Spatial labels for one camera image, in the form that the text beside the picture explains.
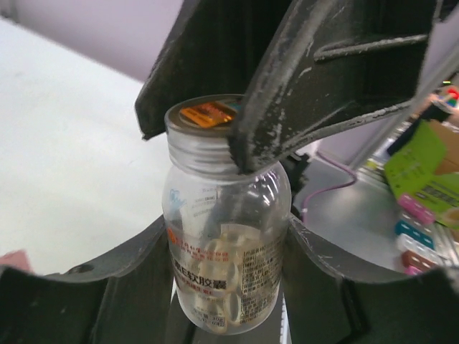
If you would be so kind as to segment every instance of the wall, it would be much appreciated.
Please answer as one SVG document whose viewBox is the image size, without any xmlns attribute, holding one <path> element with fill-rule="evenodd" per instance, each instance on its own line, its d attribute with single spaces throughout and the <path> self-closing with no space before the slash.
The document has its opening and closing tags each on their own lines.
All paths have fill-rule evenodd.
<svg viewBox="0 0 459 344">
<path fill-rule="evenodd" d="M 18 20 L 131 77 L 144 80 L 182 0 L 16 0 Z"/>
</svg>

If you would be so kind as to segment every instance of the open box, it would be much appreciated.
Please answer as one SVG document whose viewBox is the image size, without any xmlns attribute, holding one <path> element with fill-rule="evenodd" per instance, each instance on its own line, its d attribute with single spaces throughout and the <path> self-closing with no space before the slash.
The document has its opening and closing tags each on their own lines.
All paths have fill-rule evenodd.
<svg viewBox="0 0 459 344">
<path fill-rule="evenodd" d="M 459 229 L 459 134 L 438 121 L 422 121 L 413 138 L 384 167 L 395 196 L 409 194 Z"/>
</svg>

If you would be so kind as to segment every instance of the clear plastic bottle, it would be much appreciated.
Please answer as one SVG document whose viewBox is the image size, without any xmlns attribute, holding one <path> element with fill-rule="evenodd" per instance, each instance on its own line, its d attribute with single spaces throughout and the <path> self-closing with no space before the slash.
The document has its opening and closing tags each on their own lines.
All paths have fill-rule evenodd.
<svg viewBox="0 0 459 344">
<path fill-rule="evenodd" d="M 291 203 L 280 163 L 240 175 L 227 145 L 229 125 L 204 129 L 180 113 L 238 98 L 201 97 L 166 114 L 174 166 L 162 203 L 177 294 L 196 326 L 221 335 L 251 330 L 272 312 Z"/>
</svg>

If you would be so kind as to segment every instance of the small box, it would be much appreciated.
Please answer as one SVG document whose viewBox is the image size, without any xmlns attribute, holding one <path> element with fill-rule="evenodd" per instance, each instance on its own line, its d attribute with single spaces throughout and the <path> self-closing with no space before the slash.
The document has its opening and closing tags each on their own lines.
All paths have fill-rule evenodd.
<svg viewBox="0 0 459 344">
<path fill-rule="evenodd" d="M 422 121 L 384 172 L 397 199 L 408 194 L 441 224 L 459 229 L 459 134 L 435 120 Z"/>
</svg>

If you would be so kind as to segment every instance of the cable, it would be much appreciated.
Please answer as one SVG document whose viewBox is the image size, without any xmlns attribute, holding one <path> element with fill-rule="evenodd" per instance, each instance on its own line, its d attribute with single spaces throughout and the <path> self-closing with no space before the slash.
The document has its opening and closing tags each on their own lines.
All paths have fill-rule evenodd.
<svg viewBox="0 0 459 344">
<path fill-rule="evenodd" d="M 339 185 L 335 185 L 335 186 L 330 186 L 329 188 L 323 188 L 321 190 L 317 190 L 317 191 L 314 191 L 311 195 L 309 195 L 308 197 L 306 197 L 303 201 L 303 208 L 301 210 L 301 213 L 303 213 L 302 215 L 302 220 L 303 220 L 303 223 L 305 224 L 306 223 L 306 212 L 308 211 L 308 205 L 309 205 L 309 201 L 314 197 L 314 196 L 317 196 L 319 194 L 322 194 L 323 192 L 327 192 L 327 191 L 332 191 L 332 190 L 337 190 L 339 188 L 346 188 L 347 186 L 351 186 L 353 184 L 355 184 L 357 182 L 357 174 L 351 170 L 350 168 L 346 167 L 345 165 L 341 165 L 340 163 L 336 162 L 335 160 L 332 160 L 330 158 L 327 158 L 325 156 L 322 155 L 321 152 L 319 152 L 317 150 L 316 152 L 316 155 L 321 158 L 322 160 L 326 161 L 327 163 L 339 168 L 340 170 L 346 172 L 347 174 L 350 175 L 350 177 L 352 178 L 350 181 L 348 181 L 347 183 L 343 183 L 343 184 L 339 184 Z"/>
</svg>

